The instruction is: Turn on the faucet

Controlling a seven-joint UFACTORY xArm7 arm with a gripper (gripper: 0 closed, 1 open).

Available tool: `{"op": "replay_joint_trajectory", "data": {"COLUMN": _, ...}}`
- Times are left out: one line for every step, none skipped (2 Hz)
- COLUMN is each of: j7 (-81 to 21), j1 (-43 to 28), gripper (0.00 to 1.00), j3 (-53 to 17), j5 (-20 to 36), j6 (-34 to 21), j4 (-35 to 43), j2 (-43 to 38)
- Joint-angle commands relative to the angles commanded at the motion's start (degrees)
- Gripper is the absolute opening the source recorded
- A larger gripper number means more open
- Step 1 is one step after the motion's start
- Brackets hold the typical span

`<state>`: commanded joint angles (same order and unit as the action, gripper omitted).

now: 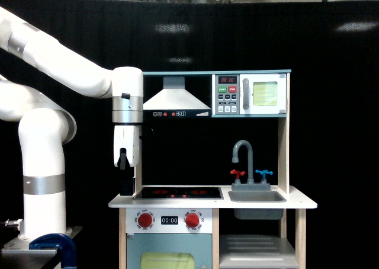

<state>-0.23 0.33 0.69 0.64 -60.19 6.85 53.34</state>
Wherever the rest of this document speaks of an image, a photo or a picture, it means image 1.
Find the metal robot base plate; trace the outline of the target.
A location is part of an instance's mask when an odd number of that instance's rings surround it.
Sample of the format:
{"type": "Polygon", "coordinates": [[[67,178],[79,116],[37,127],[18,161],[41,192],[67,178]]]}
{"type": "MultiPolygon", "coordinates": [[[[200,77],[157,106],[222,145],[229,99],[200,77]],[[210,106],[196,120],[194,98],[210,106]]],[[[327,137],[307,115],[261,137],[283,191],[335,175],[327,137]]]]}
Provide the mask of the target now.
{"type": "MultiPolygon", "coordinates": [[[[82,226],[67,227],[65,235],[73,239],[81,230],[82,226]]],[[[7,242],[1,249],[3,254],[56,254],[57,249],[29,249],[29,244],[32,239],[18,235],[16,238],[7,242]]]]}

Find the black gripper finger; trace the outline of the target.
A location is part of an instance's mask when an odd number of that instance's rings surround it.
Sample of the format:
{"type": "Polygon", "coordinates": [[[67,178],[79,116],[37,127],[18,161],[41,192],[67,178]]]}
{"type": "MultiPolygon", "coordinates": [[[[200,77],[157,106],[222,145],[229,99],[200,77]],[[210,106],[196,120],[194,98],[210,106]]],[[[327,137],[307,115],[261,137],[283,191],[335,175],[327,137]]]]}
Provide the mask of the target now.
{"type": "Polygon", "coordinates": [[[125,170],[127,167],[129,167],[126,148],[120,148],[117,167],[119,170],[125,170]]]}

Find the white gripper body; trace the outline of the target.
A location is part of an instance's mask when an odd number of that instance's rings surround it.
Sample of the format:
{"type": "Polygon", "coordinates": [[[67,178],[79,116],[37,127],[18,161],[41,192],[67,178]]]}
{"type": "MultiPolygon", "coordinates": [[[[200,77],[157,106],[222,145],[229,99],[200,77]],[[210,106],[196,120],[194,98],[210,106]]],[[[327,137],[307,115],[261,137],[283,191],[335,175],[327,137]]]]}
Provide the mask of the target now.
{"type": "Polygon", "coordinates": [[[115,125],[114,126],[114,166],[118,166],[121,149],[126,150],[126,158],[130,167],[135,167],[140,162],[140,125],[115,125]]]}

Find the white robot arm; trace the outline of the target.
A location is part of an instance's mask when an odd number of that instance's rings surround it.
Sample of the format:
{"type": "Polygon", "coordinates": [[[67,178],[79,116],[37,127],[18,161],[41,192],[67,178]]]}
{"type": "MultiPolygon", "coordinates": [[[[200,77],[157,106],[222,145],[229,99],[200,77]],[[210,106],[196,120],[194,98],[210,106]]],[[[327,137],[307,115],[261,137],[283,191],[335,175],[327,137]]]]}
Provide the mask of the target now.
{"type": "MultiPolygon", "coordinates": [[[[92,98],[111,98],[114,165],[140,161],[143,73],[134,67],[104,69],[13,13],[1,10],[1,48],[57,82],[92,98]]],[[[1,119],[18,122],[23,163],[21,237],[32,241],[66,232],[63,145],[76,135],[73,116],[34,88],[1,79],[1,119]]]]}

